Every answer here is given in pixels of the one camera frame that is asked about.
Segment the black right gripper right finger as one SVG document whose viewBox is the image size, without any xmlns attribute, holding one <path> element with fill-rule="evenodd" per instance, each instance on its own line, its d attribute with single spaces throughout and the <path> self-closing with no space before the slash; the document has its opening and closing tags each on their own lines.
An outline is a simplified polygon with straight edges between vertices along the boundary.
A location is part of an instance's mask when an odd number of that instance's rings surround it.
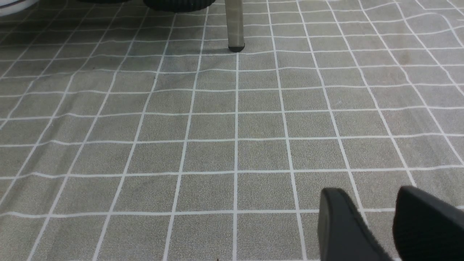
<svg viewBox="0 0 464 261">
<path fill-rule="evenodd" d="M 462 261 L 463 211 L 413 186 L 399 189 L 393 241 L 403 261 Z"/>
</svg>

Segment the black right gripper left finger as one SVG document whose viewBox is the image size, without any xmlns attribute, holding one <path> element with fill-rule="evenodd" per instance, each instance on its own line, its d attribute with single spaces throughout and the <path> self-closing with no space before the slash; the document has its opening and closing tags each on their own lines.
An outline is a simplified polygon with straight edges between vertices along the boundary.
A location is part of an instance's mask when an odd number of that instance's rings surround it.
<svg viewBox="0 0 464 261">
<path fill-rule="evenodd" d="M 320 193 L 318 242 L 322 261 L 392 260 L 341 188 L 323 188 Z"/>
</svg>

